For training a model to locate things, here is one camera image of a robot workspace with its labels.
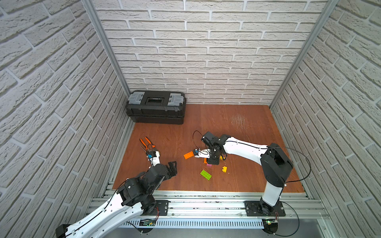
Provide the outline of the black plastic toolbox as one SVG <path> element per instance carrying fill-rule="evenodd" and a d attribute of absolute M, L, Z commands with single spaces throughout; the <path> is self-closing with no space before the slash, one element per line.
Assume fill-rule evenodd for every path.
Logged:
<path fill-rule="evenodd" d="M 135 123 L 182 125 L 187 99 L 182 92 L 136 90 L 127 101 L 127 115 Z"/>

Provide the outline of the orange handled pliers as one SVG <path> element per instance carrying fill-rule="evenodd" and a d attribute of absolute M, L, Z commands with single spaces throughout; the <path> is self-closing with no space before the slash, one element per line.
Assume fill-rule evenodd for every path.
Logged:
<path fill-rule="evenodd" d="M 145 137 L 144 139 L 140 138 L 140 142 L 142 144 L 141 148 L 145 152 L 151 152 L 156 150 L 156 146 L 150 141 L 148 137 Z"/>

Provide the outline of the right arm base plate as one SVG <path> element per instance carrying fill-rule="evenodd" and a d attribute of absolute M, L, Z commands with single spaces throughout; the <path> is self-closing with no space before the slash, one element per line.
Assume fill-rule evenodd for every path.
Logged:
<path fill-rule="evenodd" d="M 277 201 L 275 206 L 270 206 L 262 200 L 245 201 L 245 211 L 248 217 L 285 217 L 283 203 Z"/>

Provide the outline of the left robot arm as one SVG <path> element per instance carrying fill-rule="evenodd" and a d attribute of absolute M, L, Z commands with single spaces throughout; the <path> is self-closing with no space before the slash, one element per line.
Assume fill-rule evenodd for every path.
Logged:
<path fill-rule="evenodd" d="M 56 228 L 57 238 L 102 238 L 123 223 L 157 210 L 153 196 L 163 181 L 176 176 L 177 162 L 157 164 L 148 171 L 124 181 L 113 196 L 89 215 L 71 225 Z"/>

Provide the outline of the long green lego brick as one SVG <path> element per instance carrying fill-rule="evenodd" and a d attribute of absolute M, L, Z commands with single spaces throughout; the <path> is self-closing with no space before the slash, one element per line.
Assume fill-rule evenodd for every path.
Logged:
<path fill-rule="evenodd" d="M 202 170 L 200 175 L 203 176 L 207 180 L 210 180 L 211 177 L 212 177 L 212 175 L 210 173 L 208 173 L 207 171 L 205 171 L 205 170 Z"/>

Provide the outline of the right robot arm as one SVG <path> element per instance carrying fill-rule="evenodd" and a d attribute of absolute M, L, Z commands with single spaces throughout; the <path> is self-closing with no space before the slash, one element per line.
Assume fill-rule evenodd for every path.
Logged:
<path fill-rule="evenodd" d="M 252 144 L 225 134 L 217 137 L 210 132 L 207 132 L 201 140 L 206 145 L 206 149 L 196 149 L 193 151 L 193 155 L 206 159 L 208 164 L 219 165 L 222 155 L 231 154 L 261 165 L 267 183 L 258 209 L 261 214 L 269 216 L 280 204 L 280 196 L 294 168 L 293 163 L 281 147 L 275 143 L 271 145 Z"/>

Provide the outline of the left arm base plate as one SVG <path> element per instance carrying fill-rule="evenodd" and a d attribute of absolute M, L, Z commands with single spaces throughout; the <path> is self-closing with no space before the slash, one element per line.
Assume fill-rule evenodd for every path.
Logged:
<path fill-rule="evenodd" d="M 143 216 L 167 216 L 170 201 L 157 200 L 156 203 L 148 210 L 143 212 Z"/>

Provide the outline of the aluminium rail frame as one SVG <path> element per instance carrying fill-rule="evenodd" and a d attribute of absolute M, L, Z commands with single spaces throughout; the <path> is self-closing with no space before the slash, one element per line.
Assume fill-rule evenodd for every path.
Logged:
<path fill-rule="evenodd" d="M 152 229 L 262 229 L 271 235 L 285 231 L 286 219 L 295 219 L 294 235 L 302 232 L 306 220 L 316 221 L 323 237 L 337 238 L 338 232 L 322 202 L 305 193 L 285 193 L 280 197 L 285 217 L 248 217 L 245 201 L 260 200 L 259 192 L 156 191 L 156 200 L 168 200 L 167 216 L 137 216 L 120 228 Z"/>

